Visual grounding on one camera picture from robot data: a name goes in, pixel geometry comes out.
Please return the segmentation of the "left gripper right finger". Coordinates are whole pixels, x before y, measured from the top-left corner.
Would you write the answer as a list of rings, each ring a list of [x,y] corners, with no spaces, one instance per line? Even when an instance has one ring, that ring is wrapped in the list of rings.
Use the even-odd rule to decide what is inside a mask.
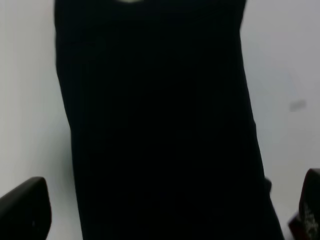
[[[320,239],[320,170],[318,168],[307,171],[298,212],[288,226],[295,240]]]

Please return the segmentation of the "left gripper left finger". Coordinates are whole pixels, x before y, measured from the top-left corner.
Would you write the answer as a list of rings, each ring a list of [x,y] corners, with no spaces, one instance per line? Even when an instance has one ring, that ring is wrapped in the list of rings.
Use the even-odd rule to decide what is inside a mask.
[[[0,198],[2,240],[45,240],[51,224],[51,203],[44,177],[31,177]]]

